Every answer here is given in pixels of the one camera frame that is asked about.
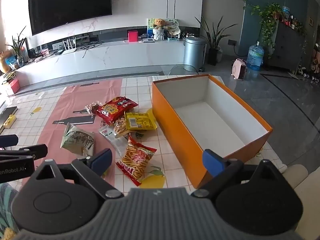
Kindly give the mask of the red snack bag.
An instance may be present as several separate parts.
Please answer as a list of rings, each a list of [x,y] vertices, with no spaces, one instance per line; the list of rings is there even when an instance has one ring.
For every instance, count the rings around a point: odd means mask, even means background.
[[[118,96],[96,110],[96,115],[101,117],[108,125],[114,123],[125,112],[138,106],[138,103],[125,96]]]

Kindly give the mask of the left potted plant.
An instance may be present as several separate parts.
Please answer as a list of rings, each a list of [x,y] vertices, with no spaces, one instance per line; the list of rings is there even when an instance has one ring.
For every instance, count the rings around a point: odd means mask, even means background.
[[[17,60],[17,65],[18,67],[23,67],[24,66],[24,59],[23,59],[23,53],[22,53],[22,48],[25,44],[25,42],[27,41],[27,38],[21,38],[21,35],[23,33],[23,31],[25,30],[26,27],[24,27],[21,32],[19,34],[17,34],[17,37],[14,38],[13,36],[11,37],[12,39],[12,43],[11,44],[7,44],[7,46],[10,46],[13,51],[14,54],[16,55],[16,60]]]

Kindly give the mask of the blue water jug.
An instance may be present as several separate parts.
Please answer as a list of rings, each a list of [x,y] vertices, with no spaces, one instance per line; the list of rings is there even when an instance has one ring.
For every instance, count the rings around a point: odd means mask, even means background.
[[[252,70],[259,71],[263,63],[264,49],[257,41],[256,44],[249,47],[246,66]]]

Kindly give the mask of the red box on console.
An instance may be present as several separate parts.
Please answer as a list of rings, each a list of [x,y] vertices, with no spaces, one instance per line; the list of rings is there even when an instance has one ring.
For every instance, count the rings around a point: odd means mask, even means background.
[[[137,30],[129,30],[127,32],[127,34],[128,34],[128,41],[129,42],[138,42],[139,35],[138,35],[138,31]]]

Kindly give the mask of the small red candy bag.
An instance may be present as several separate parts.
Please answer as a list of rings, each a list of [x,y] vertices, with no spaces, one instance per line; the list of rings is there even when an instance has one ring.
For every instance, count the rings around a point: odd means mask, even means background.
[[[100,106],[102,106],[103,104],[100,102],[93,102],[93,103],[89,103],[85,106],[86,111],[88,112],[88,114],[90,115],[96,115],[97,114],[97,110],[99,109]]]

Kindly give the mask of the pink small heater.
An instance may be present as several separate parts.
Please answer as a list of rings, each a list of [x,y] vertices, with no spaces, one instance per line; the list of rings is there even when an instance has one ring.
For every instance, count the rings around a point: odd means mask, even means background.
[[[236,59],[232,65],[231,75],[236,80],[243,80],[247,72],[246,61],[242,59]]]

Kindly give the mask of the dark cabinet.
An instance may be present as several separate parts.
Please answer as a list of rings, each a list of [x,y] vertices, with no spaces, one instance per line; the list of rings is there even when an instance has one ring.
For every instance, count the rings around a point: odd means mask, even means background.
[[[304,36],[291,27],[279,23],[274,42],[274,51],[268,64],[272,67],[296,72],[302,56]]]

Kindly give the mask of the hanging ivy plant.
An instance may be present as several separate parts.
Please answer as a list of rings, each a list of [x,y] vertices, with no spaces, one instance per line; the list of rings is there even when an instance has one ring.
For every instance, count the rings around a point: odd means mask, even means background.
[[[274,33],[279,20],[284,17],[282,7],[278,3],[270,3],[265,7],[246,3],[243,9],[250,15],[247,37],[250,41],[258,41],[270,59],[275,47]]]

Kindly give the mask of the potted green plant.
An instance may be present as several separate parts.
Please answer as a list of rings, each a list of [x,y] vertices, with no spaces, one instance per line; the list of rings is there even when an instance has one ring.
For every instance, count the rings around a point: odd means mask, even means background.
[[[229,34],[224,34],[224,32],[227,29],[232,28],[232,27],[234,27],[234,26],[236,26],[238,24],[235,23],[235,24],[231,24],[231,25],[229,25],[227,27],[221,27],[220,25],[221,25],[221,22],[223,20],[223,16],[221,16],[221,18],[218,21],[217,25],[212,23],[211,27],[209,27],[207,21],[205,20],[205,18],[203,16],[201,16],[200,20],[195,17],[195,20],[197,20],[197,22],[200,24],[200,27],[206,33],[206,35],[205,36],[202,35],[202,37],[204,37],[204,39],[209,44],[207,63],[212,65],[212,66],[215,66],[217,64],[217,54],[218,54],[218,51],[219,51],[220,41],[223,38],[230,36]]]

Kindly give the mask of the yellow snack bag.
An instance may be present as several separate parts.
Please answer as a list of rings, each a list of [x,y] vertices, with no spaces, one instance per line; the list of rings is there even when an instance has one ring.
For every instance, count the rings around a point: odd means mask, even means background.
[[[126,127],[131,131],[156,130],[157,125],[148,113],[125,113]]]

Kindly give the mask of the orange fries snack bag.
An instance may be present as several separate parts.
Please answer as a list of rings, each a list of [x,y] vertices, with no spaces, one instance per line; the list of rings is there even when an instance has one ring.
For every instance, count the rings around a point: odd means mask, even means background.
[[[129,134],[127,147],[124,156],[116,162],[116,166],[127,176],[136,186],[141,184],[140,179],[144,171],[157,152],[156,148],[151,148],[136,142]]]

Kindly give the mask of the clear peanut snack bag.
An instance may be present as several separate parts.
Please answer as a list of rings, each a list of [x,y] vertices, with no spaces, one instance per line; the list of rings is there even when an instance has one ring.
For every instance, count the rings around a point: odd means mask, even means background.
[[[113,123],[113,126],[114,126],[113,133],[116,138],[125,136],[130,132],[127,129],[126,118],[124,115],[119,117],[117,120],[115,120]]]

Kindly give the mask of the orange cardboard box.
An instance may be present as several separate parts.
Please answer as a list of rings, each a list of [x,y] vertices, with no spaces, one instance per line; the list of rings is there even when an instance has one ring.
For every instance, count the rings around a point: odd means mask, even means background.
[[[212,75],[155,81],[152,111],[194,188],[212,176],[202,154],[247,162],[263,148],[272,127]]]

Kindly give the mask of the yellow small object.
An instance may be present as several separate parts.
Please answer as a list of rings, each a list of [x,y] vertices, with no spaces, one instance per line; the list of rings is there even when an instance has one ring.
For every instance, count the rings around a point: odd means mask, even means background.
[[[11,114],[11,115],[9,115],[7,120],[4,122],[3,127],[5,129],[10,129],[15,121],[16,121],[16,116]]]

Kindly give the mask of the green raisin bag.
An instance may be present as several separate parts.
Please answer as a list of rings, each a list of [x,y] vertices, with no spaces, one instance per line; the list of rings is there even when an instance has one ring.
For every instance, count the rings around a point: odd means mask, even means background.
[[[61,140],[60,148],[80,156],[93,156],[95,138],[94,133],[68,123]]]

